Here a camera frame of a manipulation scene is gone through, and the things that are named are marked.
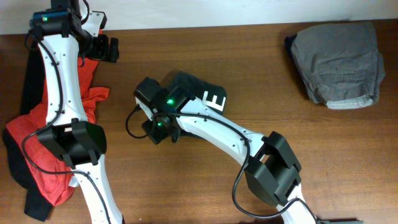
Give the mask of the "black Nike t-shirt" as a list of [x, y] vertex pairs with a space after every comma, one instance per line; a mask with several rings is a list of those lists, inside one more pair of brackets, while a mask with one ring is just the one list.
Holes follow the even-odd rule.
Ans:
[[170, 91], [176, 86], [180, 86], [188, 92], [193, 93], [216, 113], [224, 115], [228, 95], [222, 86], [208, 83], [181, 71], [171, 71], [161, 80], [160, 84]]

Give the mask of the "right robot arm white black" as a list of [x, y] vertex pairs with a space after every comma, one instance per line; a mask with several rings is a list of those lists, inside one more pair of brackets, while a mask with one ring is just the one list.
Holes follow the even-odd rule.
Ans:
[[249, 190], [278, 212], [256, 215], [237, 205], [238, 210], [256, 219], [282, 217], [284, 223], [322, 223], [304, 200], [299, 175], [302, 166], [286, 138], [275, 131], [269, 136], [255, 133], [226, 119], [222, 87], [195, 77], [175, 77], [162, 87], [145, 78], [134, 96], [148, 117], [142, 127], [155, 144], [168, 136], [177, 142], [182, 133], [214, 144], [241, 165], [233, 185], [233, 202], [244, 177]]

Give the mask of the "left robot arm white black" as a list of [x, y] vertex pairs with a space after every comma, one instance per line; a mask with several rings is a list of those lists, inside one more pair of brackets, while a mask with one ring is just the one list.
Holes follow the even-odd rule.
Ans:
[[100, 34], [106, 22], [104, 12], [78, 0], [52, 0], [49, 9], [32, 16], [29, 35], [42, 55], [48, 94], [46, 125], [34, 135], [69, 167], [92, 223], [124, 223], [106, 175], [106, 136], [88, 121], [78, 80], [79, 58], [111, 63], [119, 58], [118, 39]]

